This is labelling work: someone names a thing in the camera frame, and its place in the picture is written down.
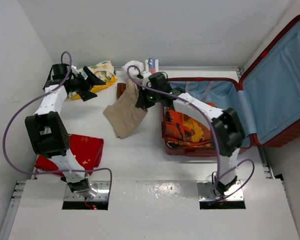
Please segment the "beige shirt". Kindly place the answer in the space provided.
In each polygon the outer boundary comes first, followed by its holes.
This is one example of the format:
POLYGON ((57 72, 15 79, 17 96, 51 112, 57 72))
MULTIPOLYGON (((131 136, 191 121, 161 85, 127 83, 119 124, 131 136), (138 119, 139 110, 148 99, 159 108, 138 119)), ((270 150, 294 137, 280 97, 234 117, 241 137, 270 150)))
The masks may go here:
POLYGON ((103 115, 119 139, 125 139, 133 134, 148 113, 146 109, 136 107, 139 97, 138 86, 130 79, 125 84, 126 89, 120 98, 103 111, 103 115))

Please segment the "white drawstring bag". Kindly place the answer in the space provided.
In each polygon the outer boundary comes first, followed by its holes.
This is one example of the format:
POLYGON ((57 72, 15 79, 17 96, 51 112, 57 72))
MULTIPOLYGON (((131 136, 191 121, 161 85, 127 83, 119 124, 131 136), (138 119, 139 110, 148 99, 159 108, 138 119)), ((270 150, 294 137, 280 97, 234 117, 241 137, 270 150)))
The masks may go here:
POLYGON ((129 78, 129 76, 127 75, 127 70, 129 66, 136 66, 136 67, 131 67, 129 69, 129 74, 133 78, 138 78, 138 75, 145 70, 145 65, 142 62, 137 60, 131 60, 121 67, 121 73, 124 79, 129 78))

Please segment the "white blue toiletry case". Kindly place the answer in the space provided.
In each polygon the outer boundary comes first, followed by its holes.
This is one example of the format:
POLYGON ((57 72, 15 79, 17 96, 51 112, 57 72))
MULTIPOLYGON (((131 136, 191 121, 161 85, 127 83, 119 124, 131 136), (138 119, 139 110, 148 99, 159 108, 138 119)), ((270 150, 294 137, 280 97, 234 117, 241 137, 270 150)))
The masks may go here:
POLYGON ((155 58, 148 58, 144 63, 145 70, 151 74, 159 72, 159 60, 155 58))

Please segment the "orange camouflage garment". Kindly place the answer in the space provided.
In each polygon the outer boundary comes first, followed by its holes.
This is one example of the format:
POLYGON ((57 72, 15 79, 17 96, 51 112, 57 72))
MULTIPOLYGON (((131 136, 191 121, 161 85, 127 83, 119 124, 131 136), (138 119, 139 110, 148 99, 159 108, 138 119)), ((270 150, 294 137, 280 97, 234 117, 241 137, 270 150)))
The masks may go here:
POLYGON ((173 109, 165 109, 164 138, 170 148, 211 147, 211 131, 202 123, 173 109))

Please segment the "red patterned towel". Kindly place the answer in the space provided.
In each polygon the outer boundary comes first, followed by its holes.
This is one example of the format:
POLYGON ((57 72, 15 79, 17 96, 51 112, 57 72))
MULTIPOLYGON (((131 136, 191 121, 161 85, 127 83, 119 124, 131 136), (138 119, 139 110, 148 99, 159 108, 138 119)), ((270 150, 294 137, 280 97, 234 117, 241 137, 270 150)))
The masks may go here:
MULTIPOLYGON (((97 168, 103 154, 104 140, 86 135, 71 134, 69 136, 70 150, 78 164, 85 170, 97 168)), ((51 172, 60 170, 50 159, 39 155, 36 159, 36 168, 51 172)))

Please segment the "red suitcase blue lining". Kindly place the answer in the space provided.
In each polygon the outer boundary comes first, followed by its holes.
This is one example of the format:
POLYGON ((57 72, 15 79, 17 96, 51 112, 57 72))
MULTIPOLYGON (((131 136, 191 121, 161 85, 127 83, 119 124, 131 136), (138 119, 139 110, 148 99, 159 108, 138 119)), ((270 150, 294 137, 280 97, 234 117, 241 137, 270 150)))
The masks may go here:
POLYGON ((169 83, 220 109, 235 109, 246 134, 242 151, 291 142, 300 136, 300 15, 281 30, 239 81, 174 77, 169 83))

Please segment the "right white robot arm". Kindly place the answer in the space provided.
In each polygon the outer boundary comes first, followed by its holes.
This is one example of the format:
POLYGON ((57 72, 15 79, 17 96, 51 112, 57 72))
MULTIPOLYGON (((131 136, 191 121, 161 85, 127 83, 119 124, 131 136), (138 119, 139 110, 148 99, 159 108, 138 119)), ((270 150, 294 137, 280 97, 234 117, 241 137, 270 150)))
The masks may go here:
POLYGON ((210 130, 211 145, 217 153, 217 171, 213 187, 222 196, 236 183, 237 158, 245 132, 233 108, 220 109, 191 96, 184 89, 172 88, 167 74, 143 71, 137 74, 137 107, 150 108, 156 103, 187 115, 210 130))

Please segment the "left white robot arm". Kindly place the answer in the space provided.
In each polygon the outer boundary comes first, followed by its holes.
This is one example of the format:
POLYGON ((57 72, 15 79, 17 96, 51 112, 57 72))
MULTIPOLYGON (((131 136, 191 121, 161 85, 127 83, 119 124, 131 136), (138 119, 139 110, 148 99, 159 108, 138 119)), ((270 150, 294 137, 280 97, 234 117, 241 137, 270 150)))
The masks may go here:
POLYGON ((72 193, 93 199, 98 191, 79 164, 70 146, 70 136, 60 112, 69 93, 77 93, 83 101, 97 97, 93 86, 105 82, 84 66, 86 76, 66 63, 52 65, 44 85, 45 97, 34 115, 25 118, 25 126, 34 152, 52 161, 58 167, 72 193))

